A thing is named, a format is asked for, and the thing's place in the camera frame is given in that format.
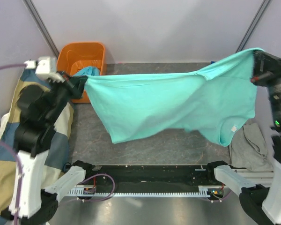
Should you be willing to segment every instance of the metal frame bar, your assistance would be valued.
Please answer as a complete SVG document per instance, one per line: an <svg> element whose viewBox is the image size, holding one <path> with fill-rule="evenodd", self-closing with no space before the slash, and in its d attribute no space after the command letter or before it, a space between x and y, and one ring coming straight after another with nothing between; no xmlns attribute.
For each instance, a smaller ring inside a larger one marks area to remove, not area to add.
<svg viewBox="0 0 281 225"><path fill-rule="evenodd" d="M34 21L37 24L37 27L39 28L39 30L41 31L45 41L47 42L48 46L50 47L50 49L52 50L53 54L58 57L59 56L59 51L55 45L55 43L53 42L53 39L51 37L51 35L49 34L41 16L39 15L35 5L33 4L32 0L23 0L24 4L26 5L27 9L29 10L32 18L34 19Z"/></svg>
<svg viewBox="0 0 281 225"><path fill-rule="evenodd" d="M259 9L257 10L257 13L255 14L255 16L254 16L254 18L252 20L248 30L246 31L242 41L240 42L236 52L239 52L239 51L244 49L245 45L249 41L251 35L253 34L254 30L256 29L258 23L260 22L260 19L261 19L262 15L266 11L266 9L269 6L271 1L272 0L263 0L263 2L261 3Z"/></svg>

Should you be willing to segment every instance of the folded gray garment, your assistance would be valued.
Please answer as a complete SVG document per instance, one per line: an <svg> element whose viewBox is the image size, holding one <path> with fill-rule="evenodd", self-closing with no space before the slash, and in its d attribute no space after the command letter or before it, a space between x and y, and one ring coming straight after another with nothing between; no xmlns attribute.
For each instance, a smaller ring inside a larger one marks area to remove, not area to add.
<svg viewBox="0 0 281 225"><path fill-rule="evenodd" d="M244 125L229 145L231 164L254 172L273 170L267 159L266 142L257 123Z"/></svg>

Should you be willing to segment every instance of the turquoise cloth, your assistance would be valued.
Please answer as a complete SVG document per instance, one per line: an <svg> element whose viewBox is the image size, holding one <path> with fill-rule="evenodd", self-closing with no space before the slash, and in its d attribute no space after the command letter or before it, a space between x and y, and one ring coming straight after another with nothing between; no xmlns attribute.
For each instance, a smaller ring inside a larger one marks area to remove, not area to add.
<svg viewBox="0 0 281 225"><path fill-rule="evenodd" d="M90 76L85 90L113 143L183 128L228 146L255 116L253 50L262 49L247 49L189 73Z"/></svg>
<svg viewBox="0 0 281 225"><path fill-rule="evenodd" d="M99 76L100 70L97 67L85 67L78 71L74 76Z"/></svg>

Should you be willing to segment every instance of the striped blanket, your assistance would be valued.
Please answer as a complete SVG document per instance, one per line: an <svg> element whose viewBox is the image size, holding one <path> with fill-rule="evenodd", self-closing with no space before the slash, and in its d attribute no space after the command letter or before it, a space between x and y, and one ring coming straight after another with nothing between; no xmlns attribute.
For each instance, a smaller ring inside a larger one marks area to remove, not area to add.
<svg viewBox="0 0 281 225"><path fill-rule="evenodd" d="M24 70L16 86L9 113L2 118L0 140L9 146L14 145L15 130L20 121L20 109L16 106L20 91L28 85L39 85L43 90L50 89L49 84L38 79L34 70ZM68 103L55 123L56 134L53 137L48 158L43 171L42 188L52 184L62 175L62 168L69 157L69 142L73 121L73 106ZM15 182L15 159L0 146L0 212L6 208L13 195ZM0 225L5 224L0 218Z"/></svg>

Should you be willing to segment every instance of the blue cloth in bin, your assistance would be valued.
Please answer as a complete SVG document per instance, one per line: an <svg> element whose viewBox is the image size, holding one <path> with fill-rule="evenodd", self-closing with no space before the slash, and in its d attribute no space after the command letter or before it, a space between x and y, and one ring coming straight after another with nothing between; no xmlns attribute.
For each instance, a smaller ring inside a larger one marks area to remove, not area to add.
<svg viewBox="0 0 281 225"><path fill-rule="evenodd" d="M85 67L78 71L74 76L99 76L100 70L97 67Z"/></svg>
<svg viewBox="0 0 281 225"><path fill-rule="evenodd" d="M89 76L85 90L113 143L183 128L228 146L255 116L254 50L189 73Z"/></svg>

